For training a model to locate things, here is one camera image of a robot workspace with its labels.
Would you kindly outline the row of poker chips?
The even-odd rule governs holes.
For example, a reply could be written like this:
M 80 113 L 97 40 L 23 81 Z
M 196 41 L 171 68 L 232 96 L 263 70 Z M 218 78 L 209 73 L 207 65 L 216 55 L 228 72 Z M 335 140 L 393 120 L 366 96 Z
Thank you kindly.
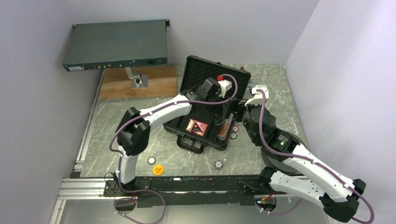
M 233 123 L 233 118 L 234 118 L 234 114 L 231 113 L 230 116 L 227 119 L 225 119 L 223 124 L 221 125 L 220 131 L 218 134 L 218 139 L 220 141 L 225 141 L 227 139 L 229 130 Z

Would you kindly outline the red playing card deck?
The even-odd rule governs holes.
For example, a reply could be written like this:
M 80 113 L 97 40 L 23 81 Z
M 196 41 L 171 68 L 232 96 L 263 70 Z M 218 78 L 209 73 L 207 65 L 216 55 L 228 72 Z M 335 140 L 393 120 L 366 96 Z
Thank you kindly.
M 195 120 L 195 119 L 189 119 L 187 126 L 185 130 L 187 132 L 196 134 L 198 136 L 205 136 L 206 130 L 208 128 L 208 124 Z

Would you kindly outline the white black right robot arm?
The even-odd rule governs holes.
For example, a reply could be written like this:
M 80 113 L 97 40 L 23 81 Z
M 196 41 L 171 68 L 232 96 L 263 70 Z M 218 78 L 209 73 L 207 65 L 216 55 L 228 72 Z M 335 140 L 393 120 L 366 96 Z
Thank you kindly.
M 273 191 L 291 193 L 310 201 L 333 219 L 347 223 L 359 207 L 366 183 L 347 178 L 311 154 L 300 139 L 276 127 L 276 118 L 260 106 L 247 106 L 241 121 L 253 144 L 261 148 L 262 156 L 287 165 L 310 181 L 283 173 L 277 167 L 265 167 L 254 184 L 264 194 Z

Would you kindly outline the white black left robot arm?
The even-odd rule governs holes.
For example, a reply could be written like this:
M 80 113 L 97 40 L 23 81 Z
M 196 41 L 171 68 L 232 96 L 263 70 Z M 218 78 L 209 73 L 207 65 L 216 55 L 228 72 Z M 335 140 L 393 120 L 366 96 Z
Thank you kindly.
M 119 153 L 119 164 L 115 171 L 116 190 L 122 196 L 130 195 L 134 190 L 136 165 L 139 154 L 148 146 L 150 132 L 159 126 L 180 116 L 188 115 L 196 104 L 223 105 L 231 98 L 227 92 L 238 91 L 238 82 L 223 74 L 217 79 L 207 78 L 201 85 L 182 91 L 174 98 L 148 109 L 129 108 L 122 118 L 109 149 Z

